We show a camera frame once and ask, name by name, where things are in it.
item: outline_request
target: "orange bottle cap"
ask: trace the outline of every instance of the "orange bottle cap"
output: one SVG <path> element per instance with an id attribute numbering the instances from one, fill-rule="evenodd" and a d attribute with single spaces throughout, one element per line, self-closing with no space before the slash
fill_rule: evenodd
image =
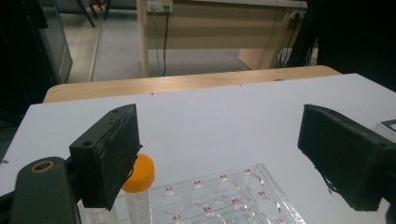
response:
<path id="1" fill-rule="evenodd" d="M 137 153 L 137 160 L 134 163 L 134 173 L 123 184 L 122 189 L 128 193 L 142 192 L 151 187 L 154 182 L 154 162 L 143 153 Z"/>

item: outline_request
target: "chair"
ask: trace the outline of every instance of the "chair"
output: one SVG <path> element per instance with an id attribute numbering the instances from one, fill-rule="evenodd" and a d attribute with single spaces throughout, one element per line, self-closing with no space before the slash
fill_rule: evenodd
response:
<path id="1" fill-rule="evenodd" d="M 136 10 L 136 0 L 107 0 L 104 19 L 107 19 L 108 11 L 111 9 Z"/>
<path id="2" fill-rule="evenodd" d="M 102 6 L 99 0 L 94 0 L 99 8 L 102 10 Z M 70 13 L 70 14 L 84 14 L 88 21 L 90 21 L 91 26 L 95 27 L 90 15 L 88 15 L 87 8 L 89 7 L 92 11 L 93 16 L 97 19 L 95 9 L 92 6 L 92 0 L 56 0 L 58 9 L 60 13 Z"/>

